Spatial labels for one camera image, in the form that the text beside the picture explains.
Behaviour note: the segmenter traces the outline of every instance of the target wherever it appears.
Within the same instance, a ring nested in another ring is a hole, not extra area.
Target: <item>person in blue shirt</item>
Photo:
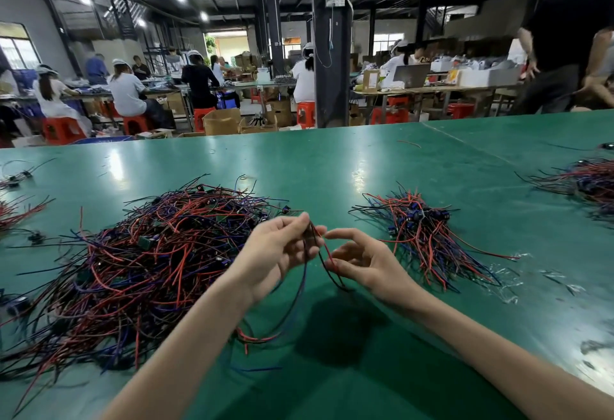
[[[107,67],[104,65],[104,56],[101,53],[96,53],[88,59],[85,62],[85,72],[91,85],[106,85],[109,71],[107,71]]]

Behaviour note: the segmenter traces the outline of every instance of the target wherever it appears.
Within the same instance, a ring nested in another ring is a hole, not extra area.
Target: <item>white shirt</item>
[[[292,76],[296,79],[294,89],[296,103],[316,101],[316,74],[305,67],[305,60],[294,65]]]
[[[139,116],[147,109],[147,104],[139,99],[139,94],[145,91],[143,82],[134,74],[122,72],[115,80],[107,78],[115,109],[122,116]]]
[[[381,88],[387,88],[392,85],[392,83],[394,82],[394,74],[397,71],[397,67],[405,66],[403,56],[403,54],[401,54],[400,56],[394,56],[383,64],[381,69],[387,70],[388,74],[386,74],[386,78],[382,81]],[[416,64],[416,61],[414,61],[411,56],[408,56],[407,64]]]
[[[216,76],[216,79],[220,85],[224,85],[224,74],[222,74],[222,67],[220,66],[220,63],[216,62],[211,70],[213,71],[213,75]]]
[[[72,111],[74,110],[59,99],[62,95],[62,91],[68,89],[68,87],[61,80],[50,79],[49,81],[51,83],[51,90],[53,91],[51,101],[45,100],[42,97],[41,84],[39,83],[39,81],[35,80],[34,82],[32,82],[32,90],[35,91],[35,96],[38,100],[39,105],[41,106],[42,113],[47,118],[62,118],[64,116],[67,116],[66,108],[68,108],[72,113]]]

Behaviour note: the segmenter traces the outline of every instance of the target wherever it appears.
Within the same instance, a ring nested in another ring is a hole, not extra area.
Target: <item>left hand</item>
[[[307,213],[298,217],[278,216],[260,223],[250,234],[242,251],[224,274],[246,286],[251,305],[256,304],[285,278],[288,271],[314,258],[324,239],[312,238]],[[316,226],[319,235],[326,234],[326,226]],[[303,244],[307,237],[307,256]]]

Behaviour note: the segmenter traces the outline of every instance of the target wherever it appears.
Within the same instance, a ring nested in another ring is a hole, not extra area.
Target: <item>electrical outlet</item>
[[[345,6],[345,0],[326,0],[327,8],[342,8]]]

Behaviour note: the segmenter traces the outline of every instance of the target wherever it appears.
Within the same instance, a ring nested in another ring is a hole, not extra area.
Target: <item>laptop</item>
[[[426,76],[429,72],[430,63],[397,66],[393,80],[395,82],[405,82],[405,88],[424,87],[424,82],[426,81]]]

